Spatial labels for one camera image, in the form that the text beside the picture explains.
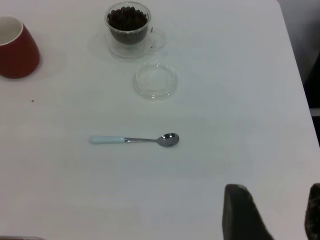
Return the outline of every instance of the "red cup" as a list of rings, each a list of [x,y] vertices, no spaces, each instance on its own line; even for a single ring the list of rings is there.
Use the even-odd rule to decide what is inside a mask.
[[[19,79],[38,66],[40,54],[26,26],[13,16],[0,17],[0,75]]]

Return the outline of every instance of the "clear glass dish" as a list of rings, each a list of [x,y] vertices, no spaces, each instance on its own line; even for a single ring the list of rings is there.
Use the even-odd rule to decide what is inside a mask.
[[[147,100],[159,101],[172,96],[177,89],[176,71],[159,61],[140,66],[133,81],[134,91]]]
[[[147,23],[143,25],[142,27],[132,30],[132,31],[124,31],[124,30],[119,30],[114,27],[112,27],[109,24],[109,19],[108,19],[108,14],[111,13],[112,10],[118,10],[121,9],[122,7],[134,7],[135,10],[140,10],[144,14],[146,14],[147,18]],[[147,32],[148,32],[148,27],[149,23],[151,21],[151,13],[149,9],[144,6],[141,3],[134,2],[134,1],[124,1],[117,3],[113,6],[111,6],[105,13],[104,16],[104,22],[108,26],[112,36],[114,39],[116,39],[118,42],[125,44],[125,45],[135,45],[141,42],[143,39],[145,39]]]

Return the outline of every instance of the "spoon bowl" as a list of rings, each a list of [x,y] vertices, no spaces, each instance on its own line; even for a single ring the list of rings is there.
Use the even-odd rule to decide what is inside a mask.
[[[178,144],[180,138],[176,133],[167,133],[156,140],[156,143],[162,147],[173,147]]]

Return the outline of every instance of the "metal spoon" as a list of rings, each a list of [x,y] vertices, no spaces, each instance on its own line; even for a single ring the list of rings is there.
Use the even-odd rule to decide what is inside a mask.
[[[172,147],[179,142],[179,136],[175,133],[162,135],[158,139],[131,138],[124,136],[92,136],[89,139],[91,144],[123,144],[123,143],[157,143],[162,147]]]

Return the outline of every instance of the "glass cup handle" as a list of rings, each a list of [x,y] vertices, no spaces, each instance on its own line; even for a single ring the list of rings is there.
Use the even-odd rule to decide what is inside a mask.
[[[166,45],[167,36],[162,30],[155,27],[151,27],[150,36],[152,40],[152,49],[162,49],[164,45]]]

